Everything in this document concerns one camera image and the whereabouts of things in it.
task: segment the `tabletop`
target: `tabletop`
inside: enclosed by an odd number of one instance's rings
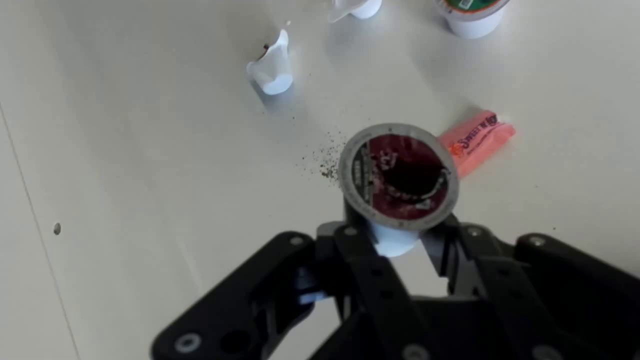
[[[26,187],[3,212],[34,218],[50,322],[76,351],[59,358],[149,358],[277,231],[342,218],[334,167],[355,132],[442,134],[479,108],[518,134],[463,182],[458,218],[640,276],[638,18],[630,0],[514,0],[494,33],[463,40],[430,0],[337,24],[325,0],[3,0],[7,173]],[[246,64],[279,28],[297,81],[267,97]],[[395,264],[412,291],[444,294],[420,250]],[[308,356],[337,322],[323,304],[274,358]]]

